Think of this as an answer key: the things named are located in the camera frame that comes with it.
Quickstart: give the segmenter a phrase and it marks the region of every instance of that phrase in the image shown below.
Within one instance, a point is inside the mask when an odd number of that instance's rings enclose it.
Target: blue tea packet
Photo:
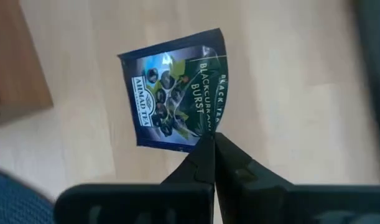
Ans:
[[[118,56],[138,146],[190,152],[216,131],[228,88],[220,29]]]

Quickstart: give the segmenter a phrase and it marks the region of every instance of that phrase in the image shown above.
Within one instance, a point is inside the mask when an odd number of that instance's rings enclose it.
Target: teal fabric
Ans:
[[[54,223],[53,204],[0,172],[0,224],[16,223]]]

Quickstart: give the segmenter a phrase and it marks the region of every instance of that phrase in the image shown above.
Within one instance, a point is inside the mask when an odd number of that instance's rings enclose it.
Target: wooden furniture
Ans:
[[[0,0],[0,124],[52,106],[18,0]]]

